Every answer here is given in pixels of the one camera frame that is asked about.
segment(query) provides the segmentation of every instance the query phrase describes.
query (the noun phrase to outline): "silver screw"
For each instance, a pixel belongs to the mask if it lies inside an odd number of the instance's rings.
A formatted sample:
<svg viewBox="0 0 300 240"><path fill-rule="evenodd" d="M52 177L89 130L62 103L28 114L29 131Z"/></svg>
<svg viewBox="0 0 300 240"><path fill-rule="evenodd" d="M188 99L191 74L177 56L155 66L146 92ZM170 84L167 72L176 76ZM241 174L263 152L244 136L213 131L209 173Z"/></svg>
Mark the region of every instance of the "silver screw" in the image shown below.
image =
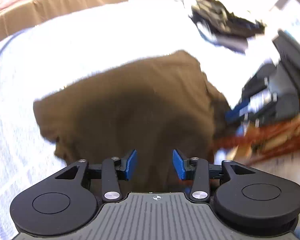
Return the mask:
<svg viewBox="0 0 300 240"><path fill-rule="evenodd" d="M116 191L109 191L109 192L105 193L106 199L116 199L118 197L120 197L120 194Z"/></svg>
<svg viewBox="0 0 300 240"><path fill-rule="evenodd" d="M208 193L206 193L204 191L195 191L192 193L192 196L196 199L203 199L208 196Z"/></svg>

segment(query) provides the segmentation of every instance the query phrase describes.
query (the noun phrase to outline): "brown garment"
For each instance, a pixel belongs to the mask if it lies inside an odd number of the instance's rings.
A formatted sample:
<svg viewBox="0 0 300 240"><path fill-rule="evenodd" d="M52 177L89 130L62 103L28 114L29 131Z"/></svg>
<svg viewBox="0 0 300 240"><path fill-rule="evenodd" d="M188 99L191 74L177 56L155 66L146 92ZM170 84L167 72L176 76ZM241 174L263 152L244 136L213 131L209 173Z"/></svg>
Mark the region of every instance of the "brown garment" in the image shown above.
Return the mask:
<svg viewBox="0 0 300 240"><path fill-rule="evenodd" d="M41 135L56 142L55 155L67 163L101 163L135 148L129 190L138 192L171 186L175 148L213 160L210 146L225 131L229 109L185 51L123 65L34 102Z"/></svg>

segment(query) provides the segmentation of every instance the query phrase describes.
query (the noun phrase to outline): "blue line on sheet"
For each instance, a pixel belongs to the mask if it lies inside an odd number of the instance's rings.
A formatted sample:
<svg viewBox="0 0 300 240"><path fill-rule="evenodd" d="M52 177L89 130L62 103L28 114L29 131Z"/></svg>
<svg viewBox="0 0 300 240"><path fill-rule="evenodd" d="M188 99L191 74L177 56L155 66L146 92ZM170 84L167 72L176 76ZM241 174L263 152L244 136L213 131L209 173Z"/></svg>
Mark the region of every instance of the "blue line on sheet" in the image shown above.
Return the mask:
<svg viewBox="0 0 300 240"><path fill-rule="evenodd" d="M23 29L23 30L21 30L21 31L18 31L17 33L15 33L15 34L12 34L11 36L10 36L10 38L8 39L8 41L2 46L2 48L0 49L0 56L1 56L1 54L3 53L3 51L5 50L5 48L9 45L9 43L13 40L13 39L15 39L17 36L19 36L21 33L24 33L25 31L27 31L28 29L30 29L30 28L26 28L26 29Z"/></svg>

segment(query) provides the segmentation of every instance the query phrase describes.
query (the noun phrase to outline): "light blue fabric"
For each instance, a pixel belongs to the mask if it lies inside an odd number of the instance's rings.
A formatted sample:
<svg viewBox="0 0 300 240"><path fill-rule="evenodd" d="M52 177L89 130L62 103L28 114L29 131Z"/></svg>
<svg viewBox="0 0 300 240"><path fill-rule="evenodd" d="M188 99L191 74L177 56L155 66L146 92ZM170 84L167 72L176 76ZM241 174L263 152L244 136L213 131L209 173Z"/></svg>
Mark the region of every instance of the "light blue fabric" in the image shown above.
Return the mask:
<svg viewBox="0 0 300 240"><path fill-rule="evenodd" d="M203 41L175 2L91 8L0 42L0 240L17 234L9 213L13 198L65 166L54 157L54 145L40 136L33 101L94 73L178 49L198 58L208 79L233 97L232 105L265 59L261 53L249 58ZM229 87L223 77L238 81Z"/></svg>

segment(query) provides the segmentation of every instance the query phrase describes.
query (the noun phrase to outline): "gray gripper base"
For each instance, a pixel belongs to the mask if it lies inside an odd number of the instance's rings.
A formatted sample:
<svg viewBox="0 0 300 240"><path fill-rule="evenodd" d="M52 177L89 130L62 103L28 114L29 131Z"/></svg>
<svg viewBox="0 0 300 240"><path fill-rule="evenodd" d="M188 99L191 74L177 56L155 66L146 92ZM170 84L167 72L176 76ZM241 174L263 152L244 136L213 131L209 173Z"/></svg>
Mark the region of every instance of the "gray gripper base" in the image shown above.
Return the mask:
<svg viewBox="0 0 300 240"><path fill-rule="evenodd" d="M207 204L189 202L183 193L130 193L105 204L85 227L44 240L259 240L223 225ZM39 240L20 233L15 240ZM298 240L293 233L267 240Z"/></svg>

